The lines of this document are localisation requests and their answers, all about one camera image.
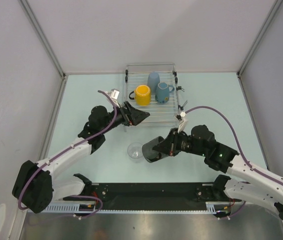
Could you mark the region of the blue ribbed flower mug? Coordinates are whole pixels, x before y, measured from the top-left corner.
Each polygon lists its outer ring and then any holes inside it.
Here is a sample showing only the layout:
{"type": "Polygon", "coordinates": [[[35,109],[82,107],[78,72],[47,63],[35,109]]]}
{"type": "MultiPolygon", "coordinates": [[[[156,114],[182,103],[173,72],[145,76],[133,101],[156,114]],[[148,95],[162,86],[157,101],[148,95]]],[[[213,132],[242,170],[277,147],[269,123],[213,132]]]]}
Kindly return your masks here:
{"type": "Polygon", "coordinates": [[[165,82],[160,82],[157,85],[156,91],[155,91],[155,100],[159,104],[165,104],[170,99],[170,93],[172,93],[175,90],[175,87],[171,84],[167,84],[165,82]]]}

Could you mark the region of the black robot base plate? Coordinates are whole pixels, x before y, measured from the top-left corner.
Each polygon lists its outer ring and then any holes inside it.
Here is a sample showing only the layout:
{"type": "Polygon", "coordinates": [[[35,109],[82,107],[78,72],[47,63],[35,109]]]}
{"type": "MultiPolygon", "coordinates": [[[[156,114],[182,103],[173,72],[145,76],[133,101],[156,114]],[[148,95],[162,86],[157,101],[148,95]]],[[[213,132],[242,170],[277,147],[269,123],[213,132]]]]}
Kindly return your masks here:
{"type": "Polygon", "coordinates": [[[84,187],[80,198],[67,196],[64,201],[84,201],[84,196],[98,197],[110,208],[134,209],[136,206],[152,209],[187,210],[196,203],[234,203],[223,193],[212,190],[212,183],[92,183],[84,187]]]}

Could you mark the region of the yellow ceramic mug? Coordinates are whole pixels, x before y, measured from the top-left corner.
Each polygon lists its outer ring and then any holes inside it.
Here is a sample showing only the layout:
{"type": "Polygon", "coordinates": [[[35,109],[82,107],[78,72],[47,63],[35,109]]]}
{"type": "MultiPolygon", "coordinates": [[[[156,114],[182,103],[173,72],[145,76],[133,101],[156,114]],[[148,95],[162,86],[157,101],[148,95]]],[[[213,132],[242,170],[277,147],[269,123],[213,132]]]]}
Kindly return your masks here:
{"type": "Polygon", "coordinates": [[[128,95],[128,98],[139,106],[148,106],[151,102],[151,89],[147,85],[139,85],[128,95]]]}

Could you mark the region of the grey ceramic mug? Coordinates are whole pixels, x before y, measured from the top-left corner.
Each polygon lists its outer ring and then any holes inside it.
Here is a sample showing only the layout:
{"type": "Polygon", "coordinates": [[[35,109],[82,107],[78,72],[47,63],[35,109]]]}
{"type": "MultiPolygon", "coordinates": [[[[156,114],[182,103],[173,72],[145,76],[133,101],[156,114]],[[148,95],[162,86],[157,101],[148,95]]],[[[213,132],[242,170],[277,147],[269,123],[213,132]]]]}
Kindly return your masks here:
{"type": "Polygon", "coordinates": [[[164,138],[162,136],[158,136],[142,145],[142,154],[147,162],[154,163],[168,156],[167,154],[153,150],[153,147],[161,143],[163,140],[164,138]]]}

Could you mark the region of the aluminium frame post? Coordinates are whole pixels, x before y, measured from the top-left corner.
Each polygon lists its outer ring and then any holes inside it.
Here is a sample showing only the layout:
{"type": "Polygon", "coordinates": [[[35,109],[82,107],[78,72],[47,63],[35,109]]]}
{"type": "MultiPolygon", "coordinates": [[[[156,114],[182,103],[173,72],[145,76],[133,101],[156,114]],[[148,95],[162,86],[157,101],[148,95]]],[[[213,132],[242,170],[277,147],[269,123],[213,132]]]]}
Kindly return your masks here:
{"type": "Polygon", "coordinates": [[[265,21],[263,22],[258,34],[256,35],[251,47],[248,50],[242,64],[240,65],[237,71],[237,77],[241,78],[243,73],[245,72],[247,66],[249,65],[250,61],[253,59],[259,45],[261,44],[263,38],[265,37],[268,29],[271,27],[272,23],[274,22],[280,8],[283,5],[283,0],[275,0],[269,13],[266,16],[265,21]]]}
{"type": "Polygon", "coordinates": [[[18,3],[20,4],[22,10],[24,11],[26,17],[28,18],[28,21],[30,25],[32,26],[35,34],[37,35],[39,41],[41,42],[43,49],[46,51],[48,58],[50,59],[51,63],[53,64],[55,70],[57,71],[58,75],[64,79],[66,74],[64,73],[62,66],[51,46],[49,43],[49,40],[46,37],[46,34],[44,33],[36,15],[33,11],[30,3],[28,0],[18,0],[18,3]]]}

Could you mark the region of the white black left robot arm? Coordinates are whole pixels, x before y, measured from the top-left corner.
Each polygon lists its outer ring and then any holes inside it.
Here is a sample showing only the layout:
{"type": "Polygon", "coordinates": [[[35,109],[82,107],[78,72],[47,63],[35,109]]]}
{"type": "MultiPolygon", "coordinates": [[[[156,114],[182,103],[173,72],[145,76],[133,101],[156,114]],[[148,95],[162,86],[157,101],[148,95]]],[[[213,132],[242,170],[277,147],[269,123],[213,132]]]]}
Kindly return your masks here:
{"type": "Polygon", "coordinates": [[[106,140],[105,133],[119,125],[137,126],[149,116],[149,112],[139,110],[127,101],[114,105],[111,112],[102,105],[95,106],[83,130],[66,149],[38,162],[27,160],[21,165],[12,189],[18,208],[30,209],[37,214],[51,201],[64,197],[88,199],[92,187],[87,178],[75,174],[69,181],[57,181],[56,177],[78,160],[96,152],[106,140]]]}

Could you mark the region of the aluminium frame post right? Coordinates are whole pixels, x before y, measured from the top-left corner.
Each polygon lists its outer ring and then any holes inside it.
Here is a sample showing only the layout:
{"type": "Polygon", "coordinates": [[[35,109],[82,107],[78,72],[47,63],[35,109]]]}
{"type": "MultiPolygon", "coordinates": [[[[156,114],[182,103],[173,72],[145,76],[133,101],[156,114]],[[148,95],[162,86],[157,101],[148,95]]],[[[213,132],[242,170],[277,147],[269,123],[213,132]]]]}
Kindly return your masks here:
{"type": "Polygon", "coordinates": [[[243,73],[245,72],[247,66],[249,65],[250,61],[253,59],[259,45],[261,44],[263,38],[265,37],[268,29],[271,27],[272,23],[274,22],[280,8],[283,5],[283,0],[275,0],[269,13],[266,16],[265,21],[263,22],[258,34],[256,35],[251,47],[248,50],[242,64],[240,65],[237,71],[237,77],[241,78],[243,73]]]}

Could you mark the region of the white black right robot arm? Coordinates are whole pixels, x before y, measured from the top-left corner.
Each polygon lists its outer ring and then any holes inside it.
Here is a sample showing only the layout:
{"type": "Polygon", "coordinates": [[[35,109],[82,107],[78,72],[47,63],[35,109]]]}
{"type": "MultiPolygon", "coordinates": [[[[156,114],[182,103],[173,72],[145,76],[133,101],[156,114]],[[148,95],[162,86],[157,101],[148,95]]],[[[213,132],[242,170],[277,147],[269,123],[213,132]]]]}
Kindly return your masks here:
{"type": "Polygon", "coordinates": [[[159,137],[147,157],[150,163],[180,152],[204,157],[209,168],[222,172],[214,181],[212,195],[218,201],[227,197],[253,203],[276,214],[283,221],[283,177],[246,159],[243,153],[215,140],[206,125],[192,128],[191,134],[172,128],[159,137]]]}

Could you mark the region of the light blue plain cup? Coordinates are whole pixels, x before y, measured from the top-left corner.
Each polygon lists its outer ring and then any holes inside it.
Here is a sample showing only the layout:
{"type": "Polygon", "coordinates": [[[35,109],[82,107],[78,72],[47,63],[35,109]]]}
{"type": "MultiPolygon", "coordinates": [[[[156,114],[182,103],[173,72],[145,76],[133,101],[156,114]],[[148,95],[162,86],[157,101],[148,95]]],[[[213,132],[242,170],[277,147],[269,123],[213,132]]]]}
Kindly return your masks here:
{"type": "Polygon", "coordinates": [[[150,88],[150,91],[154,93],[157,89],[158,84],[160,83],[160,76],[157,72],[153,71],[148,75],[147,86],[150,88]]]}

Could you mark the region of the aluminium frame post left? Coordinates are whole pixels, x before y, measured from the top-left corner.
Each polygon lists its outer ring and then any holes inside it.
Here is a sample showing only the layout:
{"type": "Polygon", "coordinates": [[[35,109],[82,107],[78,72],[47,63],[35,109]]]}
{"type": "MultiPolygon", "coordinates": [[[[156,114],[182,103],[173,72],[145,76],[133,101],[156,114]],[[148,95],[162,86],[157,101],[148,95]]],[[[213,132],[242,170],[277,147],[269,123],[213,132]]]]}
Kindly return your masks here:
{"type": "Polygon", "coordinates": [[[44,33],[36,15],[33,11],[30,3],[28,0],[18,0],[18,3],[20,4],[22,10],[24,11],[26,17],[28,18],[28,21],[30,25],[32,26],[35,34],[37,35],[39,41],[41,42],[43,49],[46,51],[48,58],[50,59],[51,63],[53,64],[55,70],[57,71],[58,75],[64,79],[66,74],[64,73],[62,66],[51,46],[49,43],[49,40],[46,37],[46,34],[44,33]]]}

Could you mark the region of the clear octagonal glass cup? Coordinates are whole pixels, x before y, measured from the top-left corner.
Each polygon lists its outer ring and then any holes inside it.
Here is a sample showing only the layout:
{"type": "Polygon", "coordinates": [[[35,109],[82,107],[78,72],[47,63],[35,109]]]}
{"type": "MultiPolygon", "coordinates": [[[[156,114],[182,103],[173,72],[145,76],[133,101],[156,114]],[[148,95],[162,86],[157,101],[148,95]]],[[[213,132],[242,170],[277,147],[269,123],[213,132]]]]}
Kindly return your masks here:
{"type": "Polygon", "coordinates": [[[133,142],[128,146],[127,154],[132,162],[140,163],[143,160],[142,146],[143,144],[140,142],[133,142]]]}

